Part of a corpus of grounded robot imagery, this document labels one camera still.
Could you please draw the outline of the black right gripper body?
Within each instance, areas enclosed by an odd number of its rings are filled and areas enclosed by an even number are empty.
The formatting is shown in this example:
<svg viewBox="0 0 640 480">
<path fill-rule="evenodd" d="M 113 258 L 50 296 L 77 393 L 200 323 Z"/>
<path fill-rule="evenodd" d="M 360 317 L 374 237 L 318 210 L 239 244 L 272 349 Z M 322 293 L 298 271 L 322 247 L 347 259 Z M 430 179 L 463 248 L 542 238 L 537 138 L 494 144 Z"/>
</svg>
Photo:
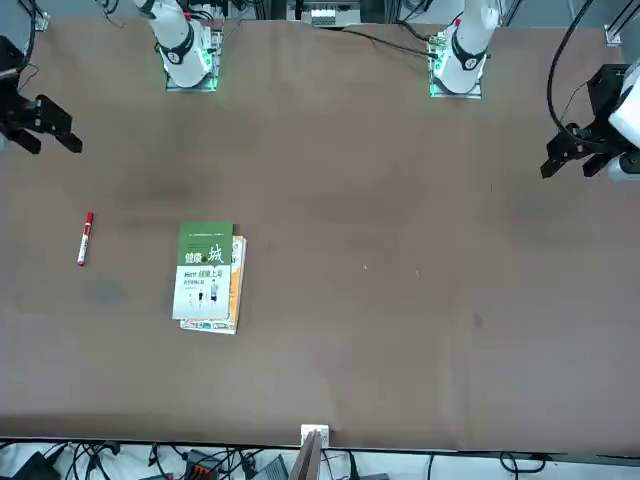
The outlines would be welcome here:
<svg viewBox="0 0 640 480">
<path fill-rule="evenodd" d="M 1 36 L 1 127 L 36 130 L 40 114 L 38 97 L 29 99 L 20 93 L 24 55 L 11 40 Z"/>
</svg>

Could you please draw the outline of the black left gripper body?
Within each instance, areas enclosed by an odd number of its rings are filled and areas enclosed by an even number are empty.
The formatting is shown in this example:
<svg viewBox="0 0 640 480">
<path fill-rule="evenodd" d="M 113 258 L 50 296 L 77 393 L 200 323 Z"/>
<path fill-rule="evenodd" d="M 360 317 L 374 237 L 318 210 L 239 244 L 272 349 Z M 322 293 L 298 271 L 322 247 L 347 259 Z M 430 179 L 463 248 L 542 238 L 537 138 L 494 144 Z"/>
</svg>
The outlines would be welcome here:
<svg viewBox="0 0 640 480">
<path fill-rule="evenodd" d="M 608 118 L 618 104 L 628 64 L 604 64 L 588 81 L 588 93 L 595 130 L 604 129 Z"/>
</svg>

